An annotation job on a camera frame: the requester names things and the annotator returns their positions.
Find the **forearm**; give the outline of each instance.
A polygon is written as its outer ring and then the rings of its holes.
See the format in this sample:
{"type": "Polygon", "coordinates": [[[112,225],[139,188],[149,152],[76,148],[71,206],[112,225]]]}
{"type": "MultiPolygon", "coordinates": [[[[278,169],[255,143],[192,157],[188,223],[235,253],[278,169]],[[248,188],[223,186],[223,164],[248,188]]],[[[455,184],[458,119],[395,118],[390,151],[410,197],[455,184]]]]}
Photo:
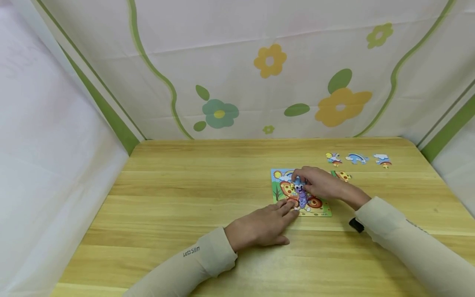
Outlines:
{"type": "Polygon", "coordinates": [[[188,296],[199,283],[233,268],[236,258],[223,228],[217,228],[160,264],[123,296],[188,296]]]}
{"type": "Polygon", "coordinates": [[[382,199],[364,204],[356,217],[434,295],[475,296],[475,268],[382,199]]]}

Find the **wood grain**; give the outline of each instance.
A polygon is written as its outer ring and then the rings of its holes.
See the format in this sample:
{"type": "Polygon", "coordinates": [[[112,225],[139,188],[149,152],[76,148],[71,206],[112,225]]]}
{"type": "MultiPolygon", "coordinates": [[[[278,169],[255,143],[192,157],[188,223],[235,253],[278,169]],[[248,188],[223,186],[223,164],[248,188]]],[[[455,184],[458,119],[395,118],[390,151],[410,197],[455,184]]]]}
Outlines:
{"type": "MultiPolygon", "coordinates": [[[[120,296],[150,270],[217,226],[272,202],[271,168],[312,165],[325,153],[370,156],[338,170],[369,195],[475,264],[475,221],[417,148],[401,138],[146,141],[137,146],[52,296],[120,296]],[[392,166],[375,163],[389,155],[392,166]]],[[[236,268],[194,296],[426,296],[389,252],[348,226],[349,207],[331,218],[299,217],[285,247],[250,249],[236,268]]]]}

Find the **teal flower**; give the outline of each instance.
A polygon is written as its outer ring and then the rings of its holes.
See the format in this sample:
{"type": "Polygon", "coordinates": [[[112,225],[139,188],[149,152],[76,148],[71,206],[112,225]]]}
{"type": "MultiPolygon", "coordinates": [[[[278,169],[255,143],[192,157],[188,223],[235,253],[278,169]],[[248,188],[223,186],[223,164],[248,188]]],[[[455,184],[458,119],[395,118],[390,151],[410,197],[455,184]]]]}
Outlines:
{"type": "Polygon", "coordinates": [[[265,134],[272,134],[272,132],[274,132],[274,126],[270,125],[270,126],[265,126],[264,129],[262,129],[262,131],[264,131],[265,134]]]}
{"type": "Polygon", "coordinates": [[[206,122],[215,129],[231,127],[234,119],[239,115],[239,110],[231,103],[223,103],[221,100],[211,99],[203,105],[203,113],[206,122]]]}

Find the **hand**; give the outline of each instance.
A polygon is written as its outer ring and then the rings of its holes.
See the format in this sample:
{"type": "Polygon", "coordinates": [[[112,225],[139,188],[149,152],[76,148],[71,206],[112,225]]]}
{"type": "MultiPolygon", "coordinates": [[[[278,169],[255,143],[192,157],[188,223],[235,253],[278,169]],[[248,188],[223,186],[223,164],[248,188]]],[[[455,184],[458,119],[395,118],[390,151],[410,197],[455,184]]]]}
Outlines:
{"type": "Polygon", "coordinates": [[[334,198],[346,202],[356,211],[371,198],[360,188],[342,181],[317,167],[304,166],[295,169],[292,174],[292,181],[300,177],[300,180],[307,182],[304,189],[315,197],[334,198]]]}
{"type": "Polygon", "coordinates": [[[254,245],[289,244],[281,233],[298,217],[293,208],[294,202],[283,199],[230,223],[224,232],[234,252],[254,245]]]}

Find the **fabric backdrop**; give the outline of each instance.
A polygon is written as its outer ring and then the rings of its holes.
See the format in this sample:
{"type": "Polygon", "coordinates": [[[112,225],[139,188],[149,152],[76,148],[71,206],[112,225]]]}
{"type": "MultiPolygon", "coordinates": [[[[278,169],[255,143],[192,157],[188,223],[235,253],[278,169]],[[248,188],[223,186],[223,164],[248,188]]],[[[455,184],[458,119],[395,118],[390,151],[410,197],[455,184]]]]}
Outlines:
{"type": "Polygon", "coordinates": [[[139,140],[401,135],[423,148],[475,93],[474,0],[33,3],[139,140]]]}

